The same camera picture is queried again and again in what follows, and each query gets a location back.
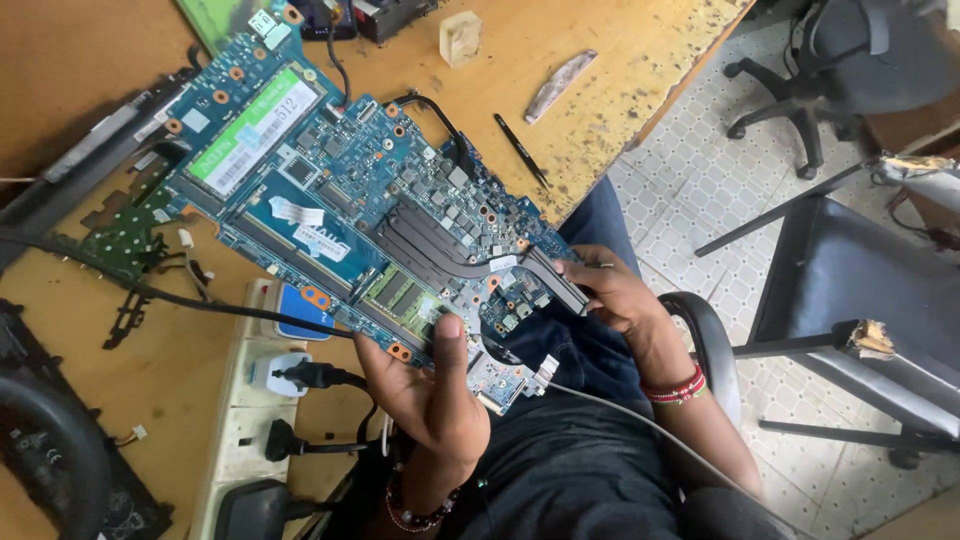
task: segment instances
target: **workbench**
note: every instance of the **workbench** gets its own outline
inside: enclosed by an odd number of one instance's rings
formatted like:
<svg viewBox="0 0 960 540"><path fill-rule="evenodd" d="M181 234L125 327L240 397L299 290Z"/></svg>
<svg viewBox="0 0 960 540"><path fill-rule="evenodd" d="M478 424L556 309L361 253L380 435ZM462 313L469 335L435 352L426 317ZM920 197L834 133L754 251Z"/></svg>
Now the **workbench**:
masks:
<svg viewBox="0 0 960 540"><path fill-rule="evenodd" d="M706 56L749 8L738 0L551 0L550 2L442 2L382 47L358 39L338 42L355 94L385 101L416 87L444 109L516 196L529 195L559 224L584 198L608 164L636 145L676 98ZM458 70L438 53L440 21L462 10L484 21L481 55ZM0 176L36 174L59 157L119 100L147 87L158 74L185 65L195 42L169 0L37 0L9 5L0 28L6 77L0 89ZM585 49L597 60L535 125L522 113L552 70ZM333 81L324 43L305 45L308 58ZM444 129L432 113L409 111L432 143ZM537 160L547 192L524 167L492 119L502 114ZM99 209L111 191L125 190L122 172L103 182L58 230L81 237L80 218ZM190 230L210 285L226 302L265 273L213 238L203 221ZM151 284L195 295L178 273ZM143 327L113 351L101 346L126 291L73 261L36 250L4 273L0 297L26 306L24 319L46 349L64 357L62 370L100 423L122 435L142 424L149 436L123 450L159 501L177 510L167 538L182 538L191 522L207 465L233 317L154 302ZM352 344L330 338L312 344L320 361L358 371ZM314 390L301 399L299 436L348 442L370 406L351 387ZM375 435L378 422L371 424ZM294 459L296 493L325 497L348 469L348 455ZM52 538L54 532L6 469L0 468L0 537Z"/></svg>

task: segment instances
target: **laptop motherboard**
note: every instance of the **laptop motherboard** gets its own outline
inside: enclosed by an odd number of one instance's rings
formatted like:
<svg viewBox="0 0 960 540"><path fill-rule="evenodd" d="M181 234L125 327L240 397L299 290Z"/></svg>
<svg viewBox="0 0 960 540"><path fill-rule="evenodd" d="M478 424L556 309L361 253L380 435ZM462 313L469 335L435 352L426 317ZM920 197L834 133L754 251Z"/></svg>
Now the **laptop motherboard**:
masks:
<svg viewBox="0 0 960 540"><path fill-rule="evenodd" d="M118 215L205 216L221 242L415 367L432 366L433 323L452 311L468 331L468 386L486 406L502 414L542 394L556 360L535 373L493 358L481 336L503 337L551 301L586 314L588 299L552 265L576 256L465 139L435 149L400 106L367 94L343 107L303 55L301 22L289 6L257 13L183 86L155 120L186 157ZM93 234L84 246L106 255L125 241Z"/></svg>

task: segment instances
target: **beaded bracelet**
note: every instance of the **beaded bracelet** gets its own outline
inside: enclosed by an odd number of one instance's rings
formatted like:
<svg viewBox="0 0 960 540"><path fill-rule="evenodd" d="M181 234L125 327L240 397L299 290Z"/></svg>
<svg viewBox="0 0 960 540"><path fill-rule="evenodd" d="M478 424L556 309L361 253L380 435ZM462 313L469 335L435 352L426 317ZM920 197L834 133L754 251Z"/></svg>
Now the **beaded bracelet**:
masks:
<svg viewBox="0 0 960 540"><path fill-rule="evenodd" d="M390 518L394 524L407 532L424 532L435 527L446 514L453 509L457 497L460 496L460 488L454 489L444 499L444 503L428 516L419 516L410 510L403 509L403 499L400 497L400 472L403 471L403 465L398 463L394 468L394 474L387 482L387 511L390 512Z"/></svg>
<svg viewBox="0 0 960 540"><path fill-rule="evenodd" d="M647 399L650 400L650 403L656 405L682 405L685 402L692 400L693 398L698 397L701 392L704 391L704 388L707 387L707 378L704 377L703 370L700 369L699 364L697 366L696 373L693 374L693 379L690 379L688 382L682 384L679 388L675 390L670 390L668 392L658 392L656 390L651 390L643 385L640 386L640 391L646 395Z"/></svg>

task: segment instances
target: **white power strip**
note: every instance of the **white power strip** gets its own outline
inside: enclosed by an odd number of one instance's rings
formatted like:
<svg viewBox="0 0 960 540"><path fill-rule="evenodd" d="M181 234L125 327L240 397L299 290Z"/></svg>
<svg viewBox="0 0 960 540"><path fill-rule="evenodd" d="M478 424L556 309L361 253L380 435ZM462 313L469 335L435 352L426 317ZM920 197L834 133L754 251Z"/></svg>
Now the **white power strip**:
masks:
<svg viewBox="0 0 960 540"><path fill-rule="evenodd" d="M255 280L247 291L246 307L263 308L268 280ZM210 459L190 527L190 540L213 538L220 502L231 489L261 479L287 480L290 458L272 463L264 457L271 423L277 418L294 425L297 398L288 398L250 385L253 365L260 359L306 350L306 342L265 337L258 321L237 321L220 395L217 427Z"/></svg>

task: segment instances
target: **jeans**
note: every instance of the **jeans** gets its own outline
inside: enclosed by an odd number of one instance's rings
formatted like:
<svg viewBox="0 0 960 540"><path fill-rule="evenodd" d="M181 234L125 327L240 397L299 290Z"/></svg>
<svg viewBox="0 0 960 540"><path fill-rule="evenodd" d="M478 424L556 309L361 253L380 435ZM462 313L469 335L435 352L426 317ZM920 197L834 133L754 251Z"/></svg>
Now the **jeans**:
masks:
<svg viewBox="0 0 960 540"><path fill-rule="evenodd" d="M607 246L639 276L622 212L605 176L560 227L560 236L570 245ZM580 317L559 302L551 302L517 325L502 345L534 371L547 355L556 358L560 367L553 382L561 386L604 399L646 399L623 336L593 313Z"/></svg>

